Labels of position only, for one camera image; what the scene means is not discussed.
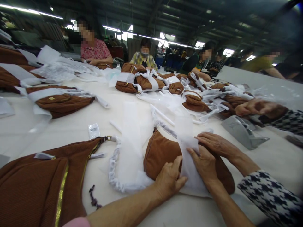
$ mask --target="metal buckle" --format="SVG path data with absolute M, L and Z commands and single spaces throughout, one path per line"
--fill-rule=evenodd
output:
M 111 136 L 106 136 L 106 137 L 104 138 L 104 141 L 111 141 Z

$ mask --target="houndstooth sleeve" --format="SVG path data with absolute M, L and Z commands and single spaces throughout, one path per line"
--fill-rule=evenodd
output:
M 302 200 L 264 170 L 249 174 L 237 187 L 279 226 L 294 226 L 302 215 Z
M 259 117 L 259 120 L 265 125 L 303 136 L 303 112 L 300 110 L 288 110 L 282 117 L 273 122 L 269 122 L 266 116 Z

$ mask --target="face mask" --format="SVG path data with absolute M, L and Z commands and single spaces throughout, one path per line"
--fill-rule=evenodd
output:
M 141 54 L 142 54 L 142 57 L 143 57 L 143 58 L 147 58 L 147 57 L 149 56 L 149 53 L 141 52 Z

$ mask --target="ceiling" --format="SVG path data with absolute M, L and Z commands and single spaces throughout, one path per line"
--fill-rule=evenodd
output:
M 256 55 L 272 47 L 290 54 L 302 45 L 302 14 L 298 0 L 0 0 L 59 15 L 70 21 L 86 16 L 97 33 L 102 25 L 159 37 L 173 34 L 176 42 L 216 41 L 220 46 L 242 50 L 255 47 Z

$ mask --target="pink floral shirt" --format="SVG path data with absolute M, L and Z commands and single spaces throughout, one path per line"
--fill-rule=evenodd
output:
M 111 54 L 105 42 L 100 39 L 95 39 L 94 47 L 90 47 L 85 41 L 81 45 L 81 57 L 85 60 L 89 58 L 105 59 L 110 56 Z

